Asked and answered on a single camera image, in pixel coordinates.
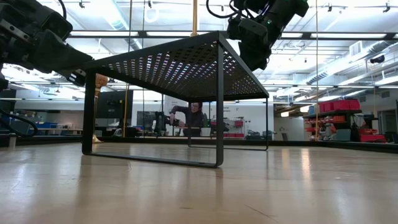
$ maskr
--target ceiling duct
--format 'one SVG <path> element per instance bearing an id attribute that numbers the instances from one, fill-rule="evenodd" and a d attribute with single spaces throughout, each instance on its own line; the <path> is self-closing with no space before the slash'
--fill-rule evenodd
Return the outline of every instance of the ceiling duct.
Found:
<path id="1" fill-rule="evenodd" d="M 340 71 L 346 70 L 347 68 L 350 68 L 353 65 L 353 62 L 356 62 L 358 60 L 375 57 L 377 54 L 381 53 L 383 50 L 386 50 L 388 47 L 396 43 L 397 43 L 396 41 L 383 40 L 375 44 L 370 44 L 368 46 L 358 48 L 361 45 L 365 44 L 364 42 L 357 42 L 350 47 L 350 52 L 345 53 L 340 58 L 326 65 L 326 68 L 322 69 L 318 73 L 318 76 L 317 76 L 317 71 L 312 72 L 310 74 L 310 78 L 307 79 L 306 84 L 312 85 L 316 81 L 334 75 Z"/>
<path id="2" fill-rule="evenodd" d="M 128 19 L 125 18 L 120 7 L 114 0 L 94 1 L 97 11 L 105 18 L 106 22 L 115 30 L 129 30 Z M 130 47 L 133 50 L 142 49 L 142 45 L 137 39 L 130 41 Z"/>

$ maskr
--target shelf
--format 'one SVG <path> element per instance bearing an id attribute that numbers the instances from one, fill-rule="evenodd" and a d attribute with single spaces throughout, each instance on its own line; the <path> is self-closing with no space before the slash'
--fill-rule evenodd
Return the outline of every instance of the shelf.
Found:
<path id="1" fill-rule="evenodd" d="M 318 118 L 322 118 L 322 117 L 329 116 L 329 115 L 343 115 L 343 114 L 357 114 L 357 113 L 362 113 L 362 111 L 361 110 L 336 110 L 336 111 L 319 113 Z M 303 118 L 316 118 L 316 117 L 317 117 L 316 114 L 303 116 Z"/>

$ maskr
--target robotic arm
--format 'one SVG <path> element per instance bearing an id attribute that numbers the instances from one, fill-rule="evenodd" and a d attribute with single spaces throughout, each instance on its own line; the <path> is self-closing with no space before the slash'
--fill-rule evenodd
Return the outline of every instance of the robotic arm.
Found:
<path id="1" fill-rule="evenodd" d="M 0 0 L 1 65 L 12 63 L 50 73 L 92 60 L 65 43 L 73 27 L 60 3 L 63 17 L 35 0 Z M 85 84 L 84 77 L 63 75 L 76 85 Z"/>
<path id="2" fill-rule="evenodd" d="M 229 17 L 227 34 L 230 39 L 240 40 L 240 56 L 252 71 L 266 69 L 271 48 L 282 31 L 295 14 L 303 17 L 309 8 L 307 0 L 231 0 L 229 6 L 234 13 L 219 16 L 210 10 L 209 0 L 206 6 L 213 16 Z M 249 10 L 258 16 L 253 17 Z"/>

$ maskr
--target blue container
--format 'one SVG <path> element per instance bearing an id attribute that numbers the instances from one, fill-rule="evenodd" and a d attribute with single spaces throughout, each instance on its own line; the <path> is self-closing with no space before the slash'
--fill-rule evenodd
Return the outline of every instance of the blue container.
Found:
<path id="1" fill-rule="evenodd" d="M 308 115 L 313 115 L 315 114 L 315 107 L 312 105 L 308 109 Z"/>
<path id="2" fill-rule="evenodd" d="M 58 123 L 54 122 L 37 122 L 36 127 L 37 128 L 57 128 Z"/>

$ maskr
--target ductwork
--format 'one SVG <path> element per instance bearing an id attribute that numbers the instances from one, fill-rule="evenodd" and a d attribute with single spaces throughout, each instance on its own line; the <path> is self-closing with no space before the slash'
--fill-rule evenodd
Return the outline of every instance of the ductwork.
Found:
<path id="1" fill-rule="evenodd" d="M 98 7 L 101 7 L 103 13 L 103 17 L 106 21 L 112 26 L 115 30 L 129 30 L 129 19 L 126 19 L 120 7 L 116 4 L 114 0 L 105 0 L 105 1 L 95 1 L 95 4 L 99 4 Z M 130 47 L 133 50 L 142 49 L 142 45 L 138 42 L 137 39 L 132 39 L 130 41 Z"/>
<path id="2" fill-rule="evenodd" d="M 375 57 L 377 54 L 386 50 L 388 47 L 396 44 L 396 41 L 379 41 L 375 44 L 371 44 L 367 47 L 363 47 L 364 50 L 361 53 L 351 56 L 351 52 L 347 52 L 340 58 L 329 63 L 326 68 L 322 69 L 317 76 L 317 71 L 310 74 L 310 77 L 305 82 L 307 85 L 312 85 L 316 81 L 322 80 L 326 77 L 334 75 L 340 71 L 346 70 L 352 66 L 353 62 L 358 60 L 364 60 Z"/>

